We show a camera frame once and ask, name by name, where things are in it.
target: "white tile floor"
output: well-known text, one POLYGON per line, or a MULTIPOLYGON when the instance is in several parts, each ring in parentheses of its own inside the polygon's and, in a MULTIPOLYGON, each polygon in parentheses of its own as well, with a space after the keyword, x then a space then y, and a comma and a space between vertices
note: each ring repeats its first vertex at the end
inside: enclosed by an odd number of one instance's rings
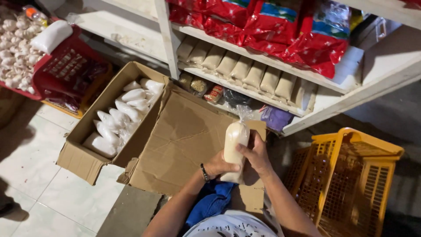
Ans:
POLYGON ((0 218, 0 237, 93 237, 123 189, 123 168, 106 166, 95 186, 55 164, 77 119, 27 100, 0 130, 0 178, 22 212, 0 218))

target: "yellow plastic basket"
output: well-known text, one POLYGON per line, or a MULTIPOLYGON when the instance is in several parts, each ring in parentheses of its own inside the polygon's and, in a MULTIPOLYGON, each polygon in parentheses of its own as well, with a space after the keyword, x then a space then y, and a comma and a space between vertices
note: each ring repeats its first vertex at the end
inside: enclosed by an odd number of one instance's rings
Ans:
POLYGON ((41 102, 63 113, 80 119, 95 101, 92 101, 95 94, 101 93, 105 89, 105 87, 111 81, 113 75, 112 65, 109 63, 107 72, 98 75, 93 83, 86 89, 85 96, 82 98, 80 108, 77 111, 72 111, 66 105, 60 103, 55 103, 48 100, 42 100, 41 102))
POLYGON ((312 136, 295 152, 285 186, 330 237, 379 237, 403 148, 351 128, 312 136))

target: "white shirt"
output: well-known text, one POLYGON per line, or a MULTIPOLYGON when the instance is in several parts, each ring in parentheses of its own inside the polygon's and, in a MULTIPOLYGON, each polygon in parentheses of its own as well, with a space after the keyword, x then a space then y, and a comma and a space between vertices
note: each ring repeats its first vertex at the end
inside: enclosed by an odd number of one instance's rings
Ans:
POLYGON ((209 217, 194 225, 183 237, 278 237, 256 217, 236 210, 209 217))

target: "hand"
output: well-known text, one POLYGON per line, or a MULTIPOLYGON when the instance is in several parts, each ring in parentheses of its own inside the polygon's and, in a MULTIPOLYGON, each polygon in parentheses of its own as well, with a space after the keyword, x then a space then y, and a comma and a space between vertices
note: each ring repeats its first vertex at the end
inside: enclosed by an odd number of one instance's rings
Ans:
POLYGON ((208 163, 204 164, 203 167, 211 180, 222 173, 237 172, 240 170, 238 164, 225 162, 224 150, 219 151, 208 163))
POLYGON ((250 130, 248 147, 237 144, 235 149, 248 159, 253 169, 261 178, 270 174, 273 168, 267 155, 266 143, 256 130, 250 130))

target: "cardboard box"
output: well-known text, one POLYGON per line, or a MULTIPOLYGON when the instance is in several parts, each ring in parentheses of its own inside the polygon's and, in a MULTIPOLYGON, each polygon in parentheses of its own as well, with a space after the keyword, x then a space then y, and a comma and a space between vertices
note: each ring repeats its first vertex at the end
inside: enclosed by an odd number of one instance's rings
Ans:
POLYGON ((25 98, 21 94, 0 86, 0 129, 10 122, 25 98))
MULTIPOLYGON (((169 85, 161 111, 142 154, 126 167, 118 181, 146 191, 174 195, 199 169, 224 148, 227 127, 237 121, 175 85, 169 85)), ((266 123, 247 121, 266 139, 266 123)), ((261 217, 264 186, 246 163, 246 185, 232 192, 232 208, 261 217)))
POLYGON ((157 120, 160 111, 160 100, 150 108, 149 113, 140 123, 136 132, 120 153, 112 160, 98 155, 82 146, 86 138, 91 135, 92 132, 96 131, 93 124, 94 119, 99 120, 96 111, 108 111, 108 107, 115 108, 115 99, 123 93, 123 87, 139 78, 150 78, 154 81, 165 83, 166 85, 170 83, 169 77, 140 63, 129 62, 126 64, 126 66, 114 76, 98 99, 70 132, 57 160, 59 166, 73 172, 91 185, 95 185, 99 172, 104 165, 114 164, 120 167, 126 167, 127 163, 133 157, 139 156, 143 151, 157 120))

